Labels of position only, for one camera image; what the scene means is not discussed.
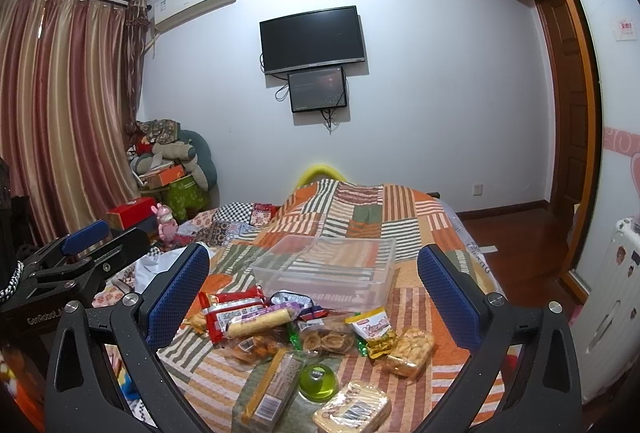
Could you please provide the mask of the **clear bag of biscuits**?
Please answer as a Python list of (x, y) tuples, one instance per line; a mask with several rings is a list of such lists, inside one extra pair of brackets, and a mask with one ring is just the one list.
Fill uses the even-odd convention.
[(430, 360), (435, 347), (431, 332), (411, 327), (401, 333), (382, 368), (392, 375), (410, 380), (416, 379)]

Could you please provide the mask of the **red wafer snack pack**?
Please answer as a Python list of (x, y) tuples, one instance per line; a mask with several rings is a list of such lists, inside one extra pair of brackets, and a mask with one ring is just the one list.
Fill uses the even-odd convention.
[(201, 304), (210, 341), (218, 344), (224, 339), (224, 332), (233, 318), (264, 309), (266, 298), (262, 288), (254, 285), (240, 292), (215, 294), (200, 292), (198, 303)]

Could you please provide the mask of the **Kaka yellow white snack bag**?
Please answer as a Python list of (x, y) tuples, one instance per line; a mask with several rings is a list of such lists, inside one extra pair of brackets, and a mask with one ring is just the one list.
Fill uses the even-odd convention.
[(384, 307), (347, 317), (345, 323), (363, 339), (367, 356), (371, 359), (387, 355), (396, 343), (397, 333)]

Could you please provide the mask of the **clear bag brown pastries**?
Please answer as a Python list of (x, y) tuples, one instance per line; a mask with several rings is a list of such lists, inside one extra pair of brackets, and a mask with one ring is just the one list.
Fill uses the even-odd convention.
[(271, 361), (285, 347), (277, 335), (262, 333), (225, 341), (221, 355), (239, 369), (248, 370)]

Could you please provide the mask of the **yellow roll cake pack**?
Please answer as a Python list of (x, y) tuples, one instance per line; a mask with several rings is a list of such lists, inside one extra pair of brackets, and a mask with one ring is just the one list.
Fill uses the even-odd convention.
[(228, 339), (248, 337), (272, 328), (286, 325), (299, 315), (299, 309), (292, 305), (270, 306), (253, 314), (234, 317), (230, 320), (224, 335)]

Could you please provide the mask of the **long brown cracker pack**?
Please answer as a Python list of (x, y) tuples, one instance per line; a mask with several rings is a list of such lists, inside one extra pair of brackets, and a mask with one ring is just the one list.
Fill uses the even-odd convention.
[(303, 432), (309, 419), (295, 404), (301, 353), (282, 349), (272, 361), (256, 367), (233, 407), (233, 432)]

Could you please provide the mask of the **clear plastic storage bin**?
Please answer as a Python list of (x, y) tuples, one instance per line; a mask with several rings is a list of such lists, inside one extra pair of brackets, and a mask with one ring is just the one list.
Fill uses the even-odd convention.
[(289, 235), (252, 264), (268, 297), (306, 294), (325, 309), (365, 312), (386, 304), (394, 277), (395, 239)]

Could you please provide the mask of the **square yellow cake pack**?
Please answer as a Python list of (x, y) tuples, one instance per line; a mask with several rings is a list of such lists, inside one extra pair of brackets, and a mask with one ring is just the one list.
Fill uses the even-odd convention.
[(311, 420), (320, 432), (375, 432), (391, 411), (385, 392), (369, 383), (350, 381)]

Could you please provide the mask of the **blue white snack bag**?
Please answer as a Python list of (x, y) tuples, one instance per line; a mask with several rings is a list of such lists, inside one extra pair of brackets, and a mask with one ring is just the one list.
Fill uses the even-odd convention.
[(293, 306), (297, 309), (296, 318), (304, 321), (320, 319), (329, 316), (329, 311), (314, 303), (311, 297), (306, 294), (299, 294), (291, 291), (281, 290), (274, 292), (269, 297), (270, 305)]

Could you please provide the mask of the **green snack bag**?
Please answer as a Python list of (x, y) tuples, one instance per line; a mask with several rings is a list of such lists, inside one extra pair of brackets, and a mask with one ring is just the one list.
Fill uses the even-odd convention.
[(308, 365), (299, 375), (298, 391), (308, 401), (325, 403), (338, 391), (336, 374), (325, 364)]

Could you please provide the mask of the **clear bag ring cookies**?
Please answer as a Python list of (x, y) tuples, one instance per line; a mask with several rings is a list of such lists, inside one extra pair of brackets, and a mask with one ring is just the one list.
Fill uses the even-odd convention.
[(357, 352), (355, 333), (341, 316), (299, 321), (296, 331), (305, 353), (352, 355)]

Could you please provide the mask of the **white plastic bag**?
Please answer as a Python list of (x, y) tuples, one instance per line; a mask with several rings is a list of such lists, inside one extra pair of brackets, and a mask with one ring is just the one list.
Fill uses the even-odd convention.
[(183, 252), (184, 248), (179, 248), (160, 254), (149, 253), (140, 257), (134, 263), (134, 292), (141, 294), (157, 275), (168, 271)]

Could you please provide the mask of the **red box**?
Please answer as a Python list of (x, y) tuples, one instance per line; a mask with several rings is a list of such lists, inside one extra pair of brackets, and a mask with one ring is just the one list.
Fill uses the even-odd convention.
[(116, 206), (116, 208), (111, 208), (105, 213), (104, 219), (112, 229), (126, 231), (153, 216), (152, 208), (154, 205), (156, 202), (153, 198), (140, 197)]

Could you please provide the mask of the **pink plush toy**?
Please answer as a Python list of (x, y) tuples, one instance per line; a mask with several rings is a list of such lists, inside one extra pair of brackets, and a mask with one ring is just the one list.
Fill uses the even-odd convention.
[(178, 224), (172, 215), (171, 208), (163, 203), (157, 203), (151, 206), (152, 213), (156, 216), (157, 232), (160, 241), (165, 245), (171, 245), (175, 241), (175, 235), (178, 231)]

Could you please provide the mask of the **pile of cushions and boxes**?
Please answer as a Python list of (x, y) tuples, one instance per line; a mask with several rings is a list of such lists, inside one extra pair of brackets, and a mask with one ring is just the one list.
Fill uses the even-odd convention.
[(178, 121), (137, 121), (127, 150), (129, 167), (141, 191), (171, 209), (184, 222), (210, 205), (217, 170), (206, 140)]

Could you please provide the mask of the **patchwork striped bedspread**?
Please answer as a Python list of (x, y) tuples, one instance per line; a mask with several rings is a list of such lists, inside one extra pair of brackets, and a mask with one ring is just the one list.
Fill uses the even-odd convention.
[[(178, 236), (204, 242), (209, 278), (202, 290), (308, 295), (325, 309), (354, 313), (383, 306), (401, 334), (433, 332), (433, 360), (408, 381), (358, 354), (330, 356), (341, 382), (376, 385), (392, 402), (380, 432), (413, 432), (462, 368), (468, 354), (454, 345), (416, 272), (424, 245), (438, 245), (454, 266), (484, 292), (502, 292), (477, 244), (458, 216), (431, 194), (399, 185), (374, 187), (321, 179), (299, 188), (280, 208), (234, 202), (201, 212)], [(179, 390), (205, 421), (207, 432), (245, 432), (240, 414), (265, 367), (242, 366), (198, 330), (198, 299), (169, 346), (158, 356)]]

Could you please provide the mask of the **checkered patchwork quilt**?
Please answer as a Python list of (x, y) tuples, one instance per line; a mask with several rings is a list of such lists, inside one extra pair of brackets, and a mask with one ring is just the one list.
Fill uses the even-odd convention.
[(175, 242), (187, 245), (197, 241), (218, 248), (235, 239), (253, 239), (277, 211), (277, 205), (257, 202), (232, 202), (211, 208), (180, 224)]

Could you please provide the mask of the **striped red gold curtain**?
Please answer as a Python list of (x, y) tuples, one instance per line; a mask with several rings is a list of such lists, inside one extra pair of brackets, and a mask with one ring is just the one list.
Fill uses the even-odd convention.
[(1, 0), (1, 156), (50, 241), (135, 197), (142, 3)]

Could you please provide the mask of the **yellow chair back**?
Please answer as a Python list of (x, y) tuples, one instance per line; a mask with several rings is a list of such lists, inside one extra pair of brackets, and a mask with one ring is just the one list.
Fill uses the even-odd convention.
[(299, 177), (296, 182), (296, 188), (302, 188), (306, 185), (312, 184), (318, 178), (328, 178), (337, 180), (337, 182), (345, 182), (346, 177), (334, 167), (326, 164), (314, 164), (308, 167), (307, 170)]

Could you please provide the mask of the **wooden door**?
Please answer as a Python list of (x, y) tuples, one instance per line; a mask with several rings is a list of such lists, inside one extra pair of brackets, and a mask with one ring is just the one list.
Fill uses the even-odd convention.
[(600, 172), (601, 96), (596, 57), (580, 0), (535, 0), (551, 64), (555, 152), (551, 208), (570, 226), (561, 271), (579, 260)]

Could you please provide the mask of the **white air conditioner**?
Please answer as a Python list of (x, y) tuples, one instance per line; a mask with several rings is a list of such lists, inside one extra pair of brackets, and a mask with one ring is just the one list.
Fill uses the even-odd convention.
[(167, 32), (236, 0), (158, 0), (152, 7), (154, 26), (158, 32)]

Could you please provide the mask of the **small black wall monitor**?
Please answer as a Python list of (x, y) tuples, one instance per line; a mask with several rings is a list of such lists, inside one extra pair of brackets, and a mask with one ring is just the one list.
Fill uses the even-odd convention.
[(344, 69), (329, 67), (290, 73), (288, 97), (293, 113), (346, 108)]

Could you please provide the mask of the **black wall television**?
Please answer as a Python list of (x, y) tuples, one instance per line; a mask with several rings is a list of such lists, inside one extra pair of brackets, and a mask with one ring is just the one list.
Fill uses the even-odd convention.
[(366, 61), (356, 6), (265, 20), (259, 31), (265, 74)]

